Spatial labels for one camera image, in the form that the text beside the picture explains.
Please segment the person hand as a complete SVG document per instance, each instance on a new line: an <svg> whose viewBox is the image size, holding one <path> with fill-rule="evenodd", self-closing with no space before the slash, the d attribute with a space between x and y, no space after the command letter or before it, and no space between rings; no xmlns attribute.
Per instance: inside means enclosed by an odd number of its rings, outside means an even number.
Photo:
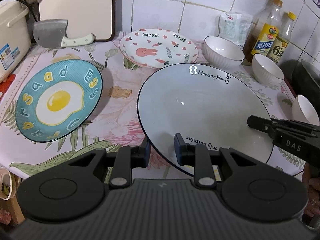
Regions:
<svg viewBox="0 0 320 240"><path fill-rule="evenodd" d="M319 216L319 178L312 177L307 163L304 166L302 182L307 188L309 198L304 213L309 217Z"/></svg>

